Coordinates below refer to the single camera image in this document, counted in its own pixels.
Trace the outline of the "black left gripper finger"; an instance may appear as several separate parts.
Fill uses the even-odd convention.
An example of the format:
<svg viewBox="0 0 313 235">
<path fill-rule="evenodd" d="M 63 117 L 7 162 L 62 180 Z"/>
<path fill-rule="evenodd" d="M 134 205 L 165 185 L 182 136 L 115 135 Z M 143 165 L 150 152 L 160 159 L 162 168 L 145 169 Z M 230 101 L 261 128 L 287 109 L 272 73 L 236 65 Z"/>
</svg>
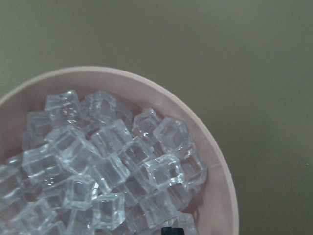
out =
<svg viewBox="0 0 313 235">
<path fill-rule="evenodd" d="M 183 228 L 162 227 L 161 235 L 183 235 Z"/>
</svg>

